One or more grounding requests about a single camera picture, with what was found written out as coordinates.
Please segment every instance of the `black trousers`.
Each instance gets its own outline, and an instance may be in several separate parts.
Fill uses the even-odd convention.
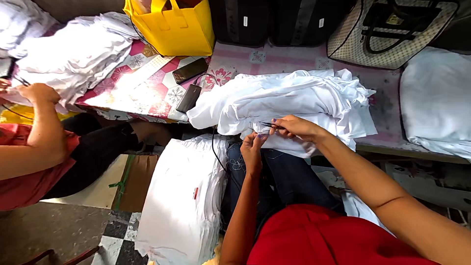
[[[76,163],[42,199],[65,197],[87,188],[120,154],[142,148],[129,123],[102,128],[92,115],[80,113],[62,125],[80,136],[79,145],[70,155]]]

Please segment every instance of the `stack of white shirts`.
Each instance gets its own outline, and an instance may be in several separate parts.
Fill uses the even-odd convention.
[[[0,0],[0,50],[22,58],[26,50],[17,46],[24,40],[41,37],[57,23],[31,0]]]
[[[335,74],[333,70],[240,74],[224,86],[204,92],[187,115],[197,129],[217,124],[220,134],[241,133],[243,139],[252,131],[268,133],[269,127],[261,122],[293,114],[325,128],[355,150],[354,138],[377,133],[368,110],[368,97],[374,93],[347,69]],[[316,150],[312,143],[276,134],[262,147],[302,158],[311,157]]]
[[[214,136],[214,151],[223,165],[227,147],[226,136]],[[226,183],[210,134],[172,139],[155,167],[135,249],[160,265],[200,265],[211,259]]]
[[[23,41],[18,48],[27,50],[28,55],[16,63],[17,75],[30,83],[53,87],[62,98],[56,107],[60,113],[79,111],[73,106],[77,98],[123,62],[137,38],[127,15],[109,12],[77,17],[53,36]],[[29,105],[19,94],[2,97]]]
[[[471,55],[426,47],[407,63],[400,98],[407,139],[471,161]]]

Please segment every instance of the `concrete floor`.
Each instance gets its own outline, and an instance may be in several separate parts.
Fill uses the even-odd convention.
[[[110,212],[44,202],[14,210],[0,217],[0,265],[21,264],[50,248],[55,260],[42,264],[62,264],[99,244]]]

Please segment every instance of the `jeans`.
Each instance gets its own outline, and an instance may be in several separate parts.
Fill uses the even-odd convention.
[[[240,143],[233,144],[227,150],[229,176],[221,209],[225,229],[236,208],[246,173],[240,146]],[[260,152],[263,169],[257,205],[257,234],[268,218],[289,204],[315,204],[346,215],[343,203],[332,196],[304,159],[274,149],[261,149]]]

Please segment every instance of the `red shirt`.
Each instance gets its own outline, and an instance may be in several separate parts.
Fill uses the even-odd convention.
[[[0,145],[26,145],[31,128],[22,124],[0,124]],[[70,155],[79,145],[79,137],[73,132],[66,131],[66,134],[67,154]],[[75,160],[69,157],[52,168],[0,181],[0,211],[37,203],[74,164]]]
[[[381,227],[316,205],[289,205],[267,220],[247,264],[437,265]]]

